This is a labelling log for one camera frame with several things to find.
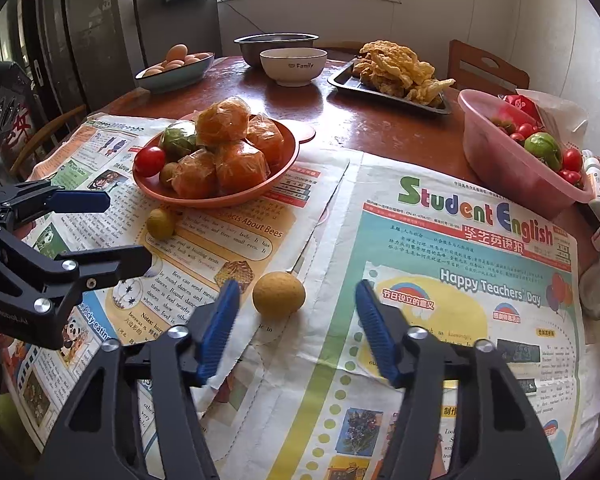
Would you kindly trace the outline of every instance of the black tray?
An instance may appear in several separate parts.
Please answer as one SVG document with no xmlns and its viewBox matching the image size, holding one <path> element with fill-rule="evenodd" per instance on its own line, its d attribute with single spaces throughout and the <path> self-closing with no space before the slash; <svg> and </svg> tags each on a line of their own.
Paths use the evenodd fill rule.
<svg viewBox="0 0 600 480">
<path fill-rule="evenodd" d="M 336 72 L 327 81 L 329 81 L 329 83 L 335 86 L 337 89 L 350 91 L 354 94 L 359 93 L 360 95 L 366 94 L 368 96 L 374 96 L 386 102 L 394 102 L 397 104 L 405 105 L 407 107 L 419 108 L 420 110 L 429 112 L 431 114 L 447 115 L 451 113 L 451 106 L 449 105 L 449 102 L 446 100 L 446 97 L 442 92 L 440 92 L 440 97 L 442 98 L 442 105 L 440 106 L 440 108 L 434 108 L 431 106 L 420 105 L 412 101 L 408 101 L 404 98 L 381 94 L 380 92 L 369 88 L 366 85 L 363 85 L 360 82 L 360 79 L 353 75 L 354 62 L 355 60 L 351 61 L 350 63 L 347 63 L 342 68 L 342 70 Z"/>
</svg>

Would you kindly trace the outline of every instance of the balloon illustration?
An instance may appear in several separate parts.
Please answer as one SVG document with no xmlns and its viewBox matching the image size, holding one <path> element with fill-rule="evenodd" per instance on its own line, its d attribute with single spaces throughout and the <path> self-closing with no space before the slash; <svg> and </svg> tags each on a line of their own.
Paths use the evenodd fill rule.
<svg viewBox="0 0 600 480">
<path fill-rule="evenodd" d="M 549 304 L 549 307 L 551 307 L 551 310 L 558 312 L 560 301 L 555 297 L 554 288 L 551 285 L 548 285 L 546 288 L 546 302 Z"/>
<path fill-rule="evenodd" d="M 572 305 L 573 304 L 573 290 L 571 289 L 571 285 L 569 285 L 569 283 L 567 283 L 567 290 L 564 293 L 564 304 L 565 305 Z"/>
<path fill-rule="evenodd" d="M 564 295 L 567 291 L 567 284 L 562 279 L 562 276 L 557 272 L 554 272 L 554 275 L 551 278 L 551 285 L 554 289 L 555 299 L 558 300 L 558 303 L 562 303 L 564 301 Z"/>
</svg>

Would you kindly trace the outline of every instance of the green tomato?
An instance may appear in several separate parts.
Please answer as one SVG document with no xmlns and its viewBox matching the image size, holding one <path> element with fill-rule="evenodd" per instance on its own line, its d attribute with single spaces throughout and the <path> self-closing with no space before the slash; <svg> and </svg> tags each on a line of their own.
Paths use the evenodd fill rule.
<svg viewBox="0 0 600 480">
<path fill-rule="evenodd" d="M 170 124 L 160 137 L 160 147 L 170 162 L 175 162 L 183 156 L 195 152 L 198 149 L 196 124 L 192 121 L 176 121 Z"/>
<path fill-rule="evenodd" d="M 545 132 L 533 134 L 525 140 L 525 150 L 542 160 L 554 171 L 562 169 L 562 150 L 555 139 Z"/>
</svg>

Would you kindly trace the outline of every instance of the blue bowl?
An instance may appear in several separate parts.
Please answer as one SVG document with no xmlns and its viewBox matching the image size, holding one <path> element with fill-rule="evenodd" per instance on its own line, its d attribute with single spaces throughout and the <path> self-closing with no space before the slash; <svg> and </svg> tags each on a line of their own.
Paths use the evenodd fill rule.
<svg viewBox="0 0 600 480">
<path fill-rule="evenodd" d="M 206 52 L 205 54 L 208 54 L 208 57 L 205 57 L 205 59 L 179 68 L 174 68 L 173 70 L 168 70 L 167 72 L 150 75 L 149 77 L 142 77 L 144 72 L 149 70 L 148 68 L 145 68 L 136 75 L 138 86 L 146 88 L 154 94 L 161 94 L 163 92 L 169 92 L 171 90 L 177 90 L 178 88 L 193 85 L 205 76 L 206 71 L 209 70 L 214 63 L 214 54 L 211 52 Z"/>
</svg>

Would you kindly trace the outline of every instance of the silver bolt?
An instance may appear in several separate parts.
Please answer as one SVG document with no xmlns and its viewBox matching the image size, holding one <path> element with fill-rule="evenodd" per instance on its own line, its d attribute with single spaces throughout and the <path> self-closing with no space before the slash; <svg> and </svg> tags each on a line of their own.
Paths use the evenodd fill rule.
<svg viewBox="0 0 600 480">
<path fill-rule="evenodd" d="M 102 343 L 102 349 L 105 352 L 113 352 L 118 348 L 120 348 L 120 341 L 118 341 L 117 339 L 110 338 L 107 339 L 104 343 Z"/>
<path fill-rule="evenodd" d="M 75 260 L 65 260 L 62 262 L 62 268 L 64 270 L 74 270 L 77 266 L 78 263 Z"/>
<path fill-rule="evenodd" d="M 39 314 L 44 314 L 51 309 L 51 301 L 47 298 L 38 298 L 33 302 L 33 308 L 36 309 L 36 312 Z"/>
<path fill-rule="evenodd" d="M 493 350 L 495 349 L 495 346 L 493 345 L 493 343 L 491 341 L 489 341 L 488 339 L 478 339 L 478 341 L 475 342 L 475 347 L 480 352 L 485 352 L 487 354 L 489 352 L 493 352 Z"/>
<path fill-rule="evenodd" d="M 189 329 L 186 326 L 176 325 L 172 326 L 167 330 L 167 334 L 169 337 L 173 337 L 174 339 L 182 339 L 189 333 Z"/>
<path fill-rule="evenodd" d="M 411 339 L 424 339 L 426 338 L 428 333 L 429 332 L 427 332 L 421 326 L 412 326 L 410 329 L 407 330 L 407 335 Z"/>
</svg>

